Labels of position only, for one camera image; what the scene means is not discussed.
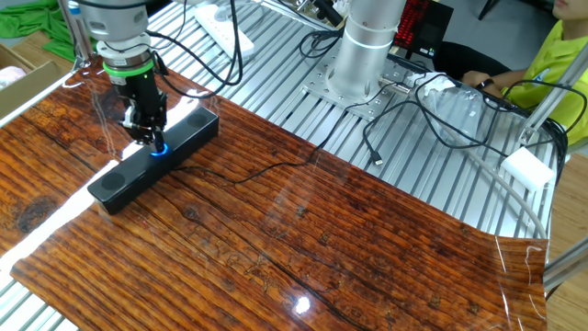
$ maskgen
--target blue light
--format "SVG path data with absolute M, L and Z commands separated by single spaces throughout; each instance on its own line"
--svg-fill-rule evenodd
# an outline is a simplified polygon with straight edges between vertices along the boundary
M 161 155 L 166 154 L 168 150 L 169 150 L 169 147 L 167 147 L 167 143 L 164 143 L 164 149 L 160 153 L 153 152 L 153 153 L 151 153 L 151 155 L 152 156 L 161 156 Z

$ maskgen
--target yellow shirt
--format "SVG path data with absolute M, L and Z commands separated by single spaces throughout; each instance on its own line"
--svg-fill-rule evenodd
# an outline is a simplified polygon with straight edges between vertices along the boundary
M 588 37 L 562 40 L 562 33 L 563 28 L 561 21 L 559 21 L 549 33 L 543 46 L 541 46 L 539 54 L 526 71 L 525 79 L 553 84 L 558 82 L 561 75 L 588 41 Z M 582 75 L 582 78 L 573 88 L 588 96 L 588 71 Z M 549 86 L 524 84 L 513 88 L 509 98 L 521 108 L 534 108 L 538 106 L 550 90 L 551 87 Z M 582 106 L 582 98 L 575 93 L 569 92 L 549 117 L 569 128 L 580 115 Z M 588 137 L 588 114 L 584 115 L 568 133 L 568 143 L 576 143 L 584 137 Z

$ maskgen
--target wood grain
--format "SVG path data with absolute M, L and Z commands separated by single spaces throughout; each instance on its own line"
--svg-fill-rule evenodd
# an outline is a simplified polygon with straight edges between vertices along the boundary
M 117 152 L 129 143 L 107 77 L 76 82 L 0 131 L 5 251 L 110 159 L 90 87 Z M 314 147 L 224 98 L 204 106 L 220 134 L 184 166 L 240 179 Z M 12 275 L 83 330 L 545 330 L 546 248 L 479 232 L 320 152 L 236 186 L 174 172 L 114 217 L 83 212 Z
M 553 200 L 549 258 L 588 236 L 588 158 L 576 154 L 566 164 Z M 583 331 L 588 325 L 588 270 L 563 283 L 548 301 L 549 331 Z

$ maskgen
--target white power strip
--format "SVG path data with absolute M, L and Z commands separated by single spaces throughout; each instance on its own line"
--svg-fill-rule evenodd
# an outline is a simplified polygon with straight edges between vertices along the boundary
M 219 44 L 223 51 L 232 56 L 235 52 L 235 37 L 232 29 L 232 19 L 219 22 L 215 18 L 219 8 L 216 5 L 207 5 L 194 8 L 194 17 L 209 35 Z M 241 54 L 247 58 L 254 54 L 254 44 L 239 30 L 239 42 Z

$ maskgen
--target red display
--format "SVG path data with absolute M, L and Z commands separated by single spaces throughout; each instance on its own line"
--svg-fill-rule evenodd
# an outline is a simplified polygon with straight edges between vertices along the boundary
M 406 7 L 401 17 L 401 24 L 398 26 L 398 33 L 394 37 L 394 45 L 404 49 L 410 49 L 413 45 L 414 31 L 418 24 L 424 19 L 430 0 L 407 0 Z

